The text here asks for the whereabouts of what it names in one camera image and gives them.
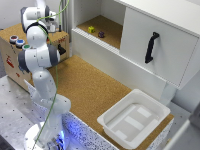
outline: white cabinet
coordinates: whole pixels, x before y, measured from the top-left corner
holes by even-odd
[[[153,32],[159,37],[154,40],[153,60],[145,63]],[[197,41],[196,36],[127,8],[120,54],[179,87]]]

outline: cardboard box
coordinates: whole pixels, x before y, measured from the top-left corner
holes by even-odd
[[[0,51],[4,62],[5,71],[10,78],[28,91],[28,87],[25,84],[24,79],[27,81],[31,80],[31,73],[27,73],[19,67],[17,58],[22,49],[18,49],[16,48],[16,45],[10,44],[9,39],[12,35],[17,35],[19,39],[25,40],[26,44],[28,44],[26,34],[23,32],[21,24],[17,24],[0,31]],[[62,31],[54,33],[53,35],[49,34],[49,37],[55,47],[58,47],[58,44],[60,44],[66,50],[66,53],[61,56],[61,61],[68,58],[69,35]]]

